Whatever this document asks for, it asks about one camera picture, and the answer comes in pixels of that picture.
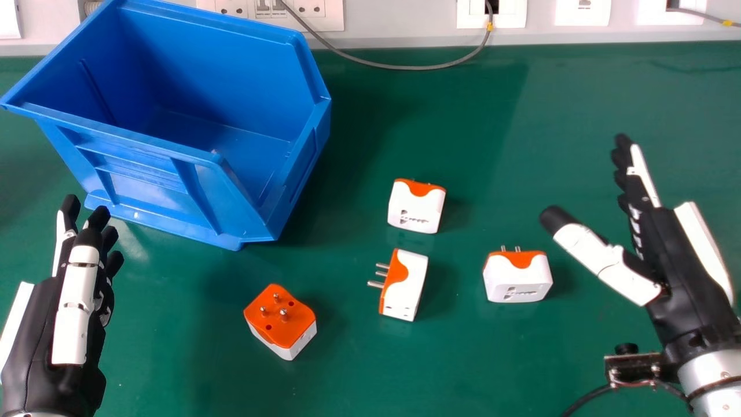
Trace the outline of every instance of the plug pin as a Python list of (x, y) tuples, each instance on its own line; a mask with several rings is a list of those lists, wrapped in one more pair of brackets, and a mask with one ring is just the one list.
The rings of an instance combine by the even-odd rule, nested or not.
[(368, 281), (368, 286), (372, 286), (373, 288), (377, 289), (383, 289), (383, 283), (379, 281)]

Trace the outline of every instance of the black knob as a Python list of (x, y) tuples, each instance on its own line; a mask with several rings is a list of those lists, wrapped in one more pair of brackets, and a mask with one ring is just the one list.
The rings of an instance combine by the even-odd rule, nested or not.
[(638, 353), (638, 345), (635, 343), (621, 343), (615, 346), (616, 355), (636, 355)]

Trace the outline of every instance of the gray cable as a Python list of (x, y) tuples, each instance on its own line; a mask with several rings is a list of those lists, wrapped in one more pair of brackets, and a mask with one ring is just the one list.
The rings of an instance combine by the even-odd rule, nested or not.
[(741, 23), (733, 22), (733, 21), (727, 20), (727, 19), (721, 19), (720, 17), (715, 17), (715, 16), (709, 15), (707, 13), (698, 12), (697, 10), (681, 9), (681, 8), (678, 8), (678, 7), (669, 7), (668, 9), (666, 9), (666, 11), (668, 11), (668, 12), (687, 13), (688, 15), (699, 16), (699, 17), (702, 17), (704, 19), (710, 20), (712, 22), (720, 23), (723, 26), (741, 27)]
[(463, 62), (466, 62), (469, 59), (474, 58), (476, 55), (479, 54), (479, 52), (481, 52), (484, 49), (484, 46), (486, 46), (486, 42), (489, 40), (489, 36), (491, 35), (491, 31), (494, 28), (494, 9), (491, 7), (491, 3), (489, 2), (489, 0), (485, 0), (485, 3), (486, 3), (486, 10), (489, 13), (489, 22), (487, 24), (486, 34), (484, 35), (484, 40), (481, 42), (481, 44), (466, 56), (458, 58), (455, 61), (450, 61), (444, 64), (437, 64), (437, 65), (390, 65), (390, 64), (382, 64), (381, 62), (373, 62), (373, 61), (368, 61), (365, 59), (357, 58), (348, 53), (342, 52), (341, 50), (334, 47), (331, 43), (327, 41), (327, 39), (322, 38), (314, 29), (311, 28), (311, 26), (309, 26), (306, 22), (304, 22), (304, 19), (301, 19), (301, 17), (297, 15), (296, 12), (294, 12), (290, 8), (290, 6), (288, 6), (285, 3), (283, 3), (283, 5), (285, 6), (286, 11), (288, 11), (288, 14), (293, 16), (293, 18), (301, 26), (303, 26), (304, 29), (306, 29), (309, 33), (311, 33), (311, 35), (314, 38), (316, 38), (316, 40), (321, 42), (322, 45), (327, 47), (328, 50), (331, 50), (332, 52), (336, 53), (342, 58), (349, 59), (352, 62), (357, 62), (358, 64), (363, 64), (363, 65), (367, 65), (369, 67), (374, 67), (374, 68), (381, 68), (384, 70), (430, 71), (430, 70), (441, 70), (443, 68), (450, 68), (458, 64), (462, 64)]

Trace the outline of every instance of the wall plate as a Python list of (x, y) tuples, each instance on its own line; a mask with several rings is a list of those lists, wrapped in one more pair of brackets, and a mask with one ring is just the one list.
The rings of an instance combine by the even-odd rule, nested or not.
[[(485, 28), (488, 17), (484, 0), (458, 0), (456, 27)], [(528, 20), (528, 0), (499, 0), (499, 13), (494, 15), (494, 27), (525, 27)]]
[[(284, 1), (317, 32), (345, 30), (345, 7), (342, 0)], [(196, 0), (196, 7), (306, 32), (278, 0)]]
[(0, 0), (0, 39), (20, 39), (21, 25), (18, 21), (16, 0)]
[[(705, 20), (687, 13), (666, 11), (666, 0), (635, 0), (636, 24), (638, 25), (700, 25)], [(682, 9), (705, 12), (708, 0), (679, 0)]]
[(556, 26), (607, 26), (611, 0), (558, 0)]

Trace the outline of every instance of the robotic hand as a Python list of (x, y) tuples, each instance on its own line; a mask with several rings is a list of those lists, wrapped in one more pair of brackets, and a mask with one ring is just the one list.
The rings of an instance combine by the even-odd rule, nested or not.
[(715, 240), (694, 203), (674, 210), (661, 205), (635, 142), (621, 134), (616, 144), (611, 156), (623, 191), (617, 200), (628, 215), (636, 255), (557, 206), (540, 217), (571, 256), (646, 308), (664, 347), (639, 355), (627, 344), (618, 355), (606, 356), (607, 387), (660, 384), (676, 390), (667, 382), (678, 382), (696, 416), (741, 416), (741, 324)]
[(2, 417), (89, 417), (100, 408), (98, 363), (113, 313), (121, 252), (116, 229), (98, 207), (78, 233), (80, 202), (68, 195), (56, 218), (51, 278), (21, 283), (0, 338)]

